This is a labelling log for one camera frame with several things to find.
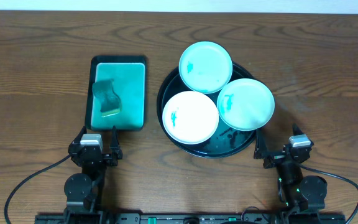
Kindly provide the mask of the green yellow scrub sponge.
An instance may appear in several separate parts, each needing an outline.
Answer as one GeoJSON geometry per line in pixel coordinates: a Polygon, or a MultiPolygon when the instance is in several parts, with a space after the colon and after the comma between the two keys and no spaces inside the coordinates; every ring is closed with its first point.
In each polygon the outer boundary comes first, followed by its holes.
{"type": "Polygon", "coordinates": [[[114,92],[114,80],[101,80],[92,86],[94,97],[99,101],[101,116],[112,116],[121,112],[121,99],[114,92]]]}

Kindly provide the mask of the white pink plate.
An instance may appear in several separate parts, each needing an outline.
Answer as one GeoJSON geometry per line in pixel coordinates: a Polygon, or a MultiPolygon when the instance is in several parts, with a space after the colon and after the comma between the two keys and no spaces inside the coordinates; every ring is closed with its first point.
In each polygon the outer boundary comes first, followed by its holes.
{"type": "Polygon", "coordinates": [[[183,91],[171,97],[163,108],[163,127],[182,144],[199,144],[209,139],[219,124],[218,109],[206,95],[183,91]]]}

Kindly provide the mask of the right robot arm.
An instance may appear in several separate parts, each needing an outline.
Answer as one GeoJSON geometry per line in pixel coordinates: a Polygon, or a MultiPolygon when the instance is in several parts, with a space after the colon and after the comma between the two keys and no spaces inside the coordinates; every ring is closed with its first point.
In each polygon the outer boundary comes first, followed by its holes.
{"type": "Polygon", "coordinates": [[[296,213],[316,213],[325,207],[327,182],[319,176],[302,174],[300,165],[310,158],[314,143],[297,125],[292,129],[293,135],[280,151],[269,150],[262,130],[257,129],[254,159],[262,159],[265,169],[277,170],[280,191],[289,207],[296,213]]]}

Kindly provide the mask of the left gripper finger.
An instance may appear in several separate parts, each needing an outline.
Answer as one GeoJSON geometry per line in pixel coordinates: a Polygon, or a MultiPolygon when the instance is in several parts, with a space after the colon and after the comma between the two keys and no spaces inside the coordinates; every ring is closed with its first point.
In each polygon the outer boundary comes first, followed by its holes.
{"type": "Polygon", "coordinates": [[[113,126],[112,130],[112,135],[111,135],[111,142],[110,142],[110,150],[112,152],[112,154],[116,157],[116,159],[122,159],[123,157],[123,153],[117,138],[117,129],[115,126],[113,126]]]}
{"type": "Polygon", "coordinates": [[[84,134],[87,133],[86,126],[83,126],[78,135],[74,138],[73,144],[79,144],[81,141],[81,138],[84,134]]]}

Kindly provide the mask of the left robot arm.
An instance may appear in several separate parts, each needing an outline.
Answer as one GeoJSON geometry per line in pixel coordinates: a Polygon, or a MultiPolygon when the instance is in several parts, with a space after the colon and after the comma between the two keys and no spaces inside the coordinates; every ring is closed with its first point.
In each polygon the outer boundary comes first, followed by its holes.
{"type": "Polygon", "coordinates": [[[100,209],[106,169],[117,166],[122,159],[116,128],[111,130],[109,150],[103,152],[101,135],[88,134],[85,127],[70,143],[68,154],[81,172],[69,177],[64,185],[69,212],[94,213],[100,209]]]}

